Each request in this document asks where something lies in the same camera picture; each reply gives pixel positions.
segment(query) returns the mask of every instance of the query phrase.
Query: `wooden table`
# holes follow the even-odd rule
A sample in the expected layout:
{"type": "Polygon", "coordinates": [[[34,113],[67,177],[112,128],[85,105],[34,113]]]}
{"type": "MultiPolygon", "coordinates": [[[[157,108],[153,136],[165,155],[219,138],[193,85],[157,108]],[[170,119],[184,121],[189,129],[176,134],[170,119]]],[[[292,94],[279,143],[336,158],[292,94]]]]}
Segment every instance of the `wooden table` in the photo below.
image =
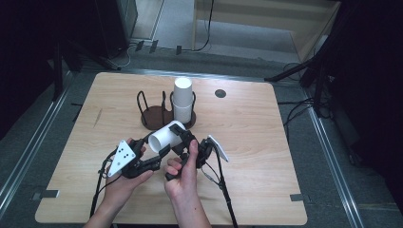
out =
{"type": "MultiPolygon", "coordinates": [[[[120,140],[140,139],[149,133],[141,123],[138,92],[144,92],[148,105],[161,105],[163,90],[167,94],[173,91],[174,80],[166,76],[97,75],[47,188],[60,190],[59,197],[42,199],[35,216],[38,222],[88,220],[102,161],[120,140]]],[[[230,162],[223,161],[222,169],[239,225],[304,224],[303,202],[290,199],[300,190],[272,86],[201,78],[192,81],[197,121],[190,130],[199,141],[213,135],[229,156],[230,162]],[[216,97],[217,89],[225,90],[226,97],[216,97]]],[[[144,159],[154,156],[147,146],[144,159]]],[[[175,156],[171,151],[163,164],[175,156]]],[[[218,171],[215,155],[208,162],[218,171]]],[[[163,175],[163,170],[156,171],[138,187],[114,222],[176,223],[163,189],[163,175]]],[[[200,171],[198,191],[212,224],[232,224],[221,190],[200,171]]]]}
{"type": "MultiPolygon", "coordinates": [[[[197,20],[209,20],[212,0],[194,1],[193,49],[197,20]]],[[[215,0],[212,21],[289,30],[304,62],[321,37],[329,34],[339,6],[340,2],[325,0],[215,0]]]]}

